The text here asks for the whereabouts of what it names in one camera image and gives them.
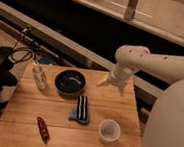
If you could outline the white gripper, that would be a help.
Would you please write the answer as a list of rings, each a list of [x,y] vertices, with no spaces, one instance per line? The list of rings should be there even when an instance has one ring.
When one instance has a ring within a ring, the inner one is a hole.
[[[121,97],[124,97],[125,86],[128,84],[128,81],[131,76],[133,76],[137,72],[137,69],[129,68],[126,66],[121,66],[117,63],[113,70],[110,71],[110,74],[107,76],[102,77],[97,82],[97,87],[100,86],[107,86],[108,84],[112,84],[119,88],[119,93]]]

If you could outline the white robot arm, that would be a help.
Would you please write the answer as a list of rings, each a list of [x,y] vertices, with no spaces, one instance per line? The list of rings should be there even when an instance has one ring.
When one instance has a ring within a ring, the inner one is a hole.
[[[120,91],[142,70],[168,83],[154,102],[147,120],[142,147],[184,147],[184,56],[151,53],[146,46],[120,46],[116,65],[101,83]]]

